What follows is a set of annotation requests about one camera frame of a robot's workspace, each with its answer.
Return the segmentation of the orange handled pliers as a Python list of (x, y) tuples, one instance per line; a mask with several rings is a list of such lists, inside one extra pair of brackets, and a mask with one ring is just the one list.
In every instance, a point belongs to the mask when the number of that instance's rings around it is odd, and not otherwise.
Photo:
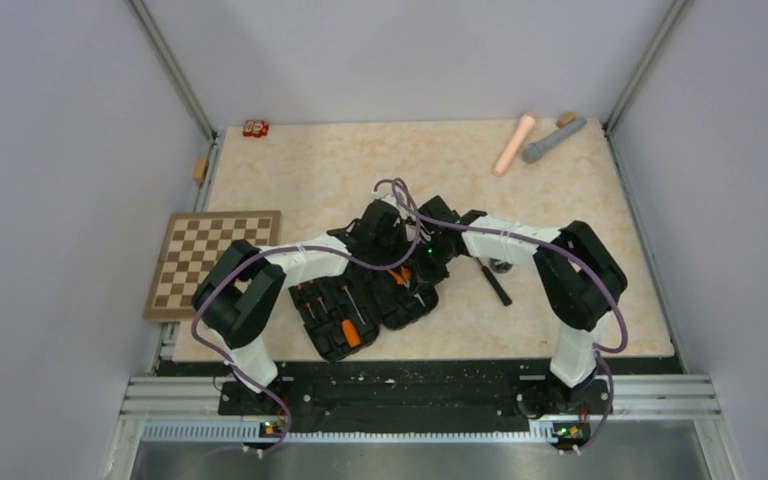
[(397, 268), (388, 269), (387, 272), (395, 280), (398, 286), (405, 288), (409, 296), (415, 298), (422, 307), (426, 306), (426, 303), (423, 300), (421, 294), (412, 285), (412, 280), (411, 280), (412, 273), (408, 267), (401, 265), (401, 266), (398, 266)]

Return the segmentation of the black plastic tool case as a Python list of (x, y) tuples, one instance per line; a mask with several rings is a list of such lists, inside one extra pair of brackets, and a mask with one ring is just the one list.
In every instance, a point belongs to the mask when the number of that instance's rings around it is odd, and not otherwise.
[[(340, 361), (372, 345), (383, 329), (403, 329), (431, 313), (439, 304), (439, 295), (433, 285), (420, 285), (412, 275), (412, 285), (426, 303), (409, 296), (398, 286), (387, 271), (369, 270), (349, 264), (343, 274), (321, 277), (298, 284), (289, 289), (291, 302), (298, 311), (304, 329), (318, 355), (327, 362)], [(361, 325), (342, 286), (348, 284), (352, 295), (367, 323)], [(322, 296), (331, 313), (323, 317), (317, 302)], [(316, 316), (311, 322), (305, 303), (309, 302)], [(350, 349), (341, 330), (341, 322), (350, 319), (357, 328), (362, 345)]]

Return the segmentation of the long orange handled screwdriver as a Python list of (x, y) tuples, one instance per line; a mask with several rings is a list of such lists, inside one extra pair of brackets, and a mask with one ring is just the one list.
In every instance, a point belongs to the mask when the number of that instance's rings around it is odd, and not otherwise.
[(359, 348), (362, 345), (362, 338), (350, 319), (344, 319), (341, 322), (341, 330), (350, 349)]

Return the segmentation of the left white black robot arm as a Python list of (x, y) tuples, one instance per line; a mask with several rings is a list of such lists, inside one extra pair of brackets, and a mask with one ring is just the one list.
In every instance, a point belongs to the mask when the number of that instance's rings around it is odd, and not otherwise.
[(256, 247), (236, 240), (220, 256), (191, 298), (190, 333), (220, 356), (243, 384), (243, 401), (257, 413), (279, 404), (275, 361), (263, 332), (285, 290), (321, 278), (337, 278), (350, 266), (383, 271), (407, 261), (415, 244), (403, 242), (403, 214), (393, 195), (373, 200), (349, 229), (313, 239)]

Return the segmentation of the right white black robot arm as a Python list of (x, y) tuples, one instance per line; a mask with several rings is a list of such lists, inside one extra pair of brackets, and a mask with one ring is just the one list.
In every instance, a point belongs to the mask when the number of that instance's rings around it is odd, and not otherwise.
[(628, 287), (590, 225), (575, 220), (564, 227), (533, 227), (478, 210), (460, 215), (439, 196), (418, 213), (417, 281), (437, 280), (457, 256), (528, 267), (539, 276), (560, 321), (558, 338), (545, 379), (517, 391), (515, 405), (529, 418), (577, 411), (597, 371), (604, 328)]

